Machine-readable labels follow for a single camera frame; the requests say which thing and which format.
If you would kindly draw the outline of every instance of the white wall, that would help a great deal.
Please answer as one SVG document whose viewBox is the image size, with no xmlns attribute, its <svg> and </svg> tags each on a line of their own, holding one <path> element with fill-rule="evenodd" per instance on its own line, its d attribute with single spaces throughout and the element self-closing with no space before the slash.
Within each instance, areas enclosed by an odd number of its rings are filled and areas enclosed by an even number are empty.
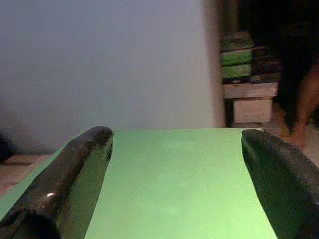
<svg viewBox="0 0 319 239">
<path fill-rule="evenodd" d="M 2 0 L 0 133 L 36 152 L 96 125 L 223 126 L 214 4 Z"/>
</svg>

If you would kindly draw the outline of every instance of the green mat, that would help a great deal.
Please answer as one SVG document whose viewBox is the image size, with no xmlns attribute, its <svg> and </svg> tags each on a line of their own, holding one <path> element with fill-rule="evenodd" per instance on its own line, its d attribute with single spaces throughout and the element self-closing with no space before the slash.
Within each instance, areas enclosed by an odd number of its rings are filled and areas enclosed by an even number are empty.
<svg viewBox="0 0 319 239">
<path fill-rule="evenodd" d="M 240 129 L 116 133 L 85 239 L 275 239 Z"/>
</svg>

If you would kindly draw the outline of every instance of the wooden floor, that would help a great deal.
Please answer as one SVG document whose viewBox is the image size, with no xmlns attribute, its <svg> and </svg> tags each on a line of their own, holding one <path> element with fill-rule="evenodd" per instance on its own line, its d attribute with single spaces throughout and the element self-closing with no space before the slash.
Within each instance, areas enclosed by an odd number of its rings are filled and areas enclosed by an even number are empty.
<svg viewBox="0 0 319 239">
<path fill-rule="evenodd" d="M 23 180 L 29 172 L 50 155 L 15 155 L 0 163 L 0 196 Z"/>
</svg>

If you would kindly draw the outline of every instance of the stack of books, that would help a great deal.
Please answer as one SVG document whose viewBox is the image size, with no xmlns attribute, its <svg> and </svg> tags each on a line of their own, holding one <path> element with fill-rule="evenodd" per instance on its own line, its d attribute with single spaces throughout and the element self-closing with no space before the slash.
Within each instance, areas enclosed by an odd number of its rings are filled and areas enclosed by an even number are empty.
<svg viewBox="0 0 319 239">
<path fill-rule="evenodd" d="M 271 120 L 280 63 L 266 46 L 255 46 L 250 35 L 237 32 L 222 42 L 224 97 L 233 103 L 235 123 Z"/>
</svg>

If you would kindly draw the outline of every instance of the person's leg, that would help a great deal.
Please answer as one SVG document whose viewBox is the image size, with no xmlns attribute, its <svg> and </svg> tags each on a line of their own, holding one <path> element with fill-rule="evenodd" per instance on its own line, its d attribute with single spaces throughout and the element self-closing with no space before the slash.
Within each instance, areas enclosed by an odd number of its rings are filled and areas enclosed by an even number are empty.
<svg viewBox="0 0 319 239">
<path fill-rule="evenodd" d="M 319 62 L 305 75 L 297 98 L 296 119 L 289 143 L 304 147 L 305 128 L 312 111 L 319 105 Z"/>
</svg>

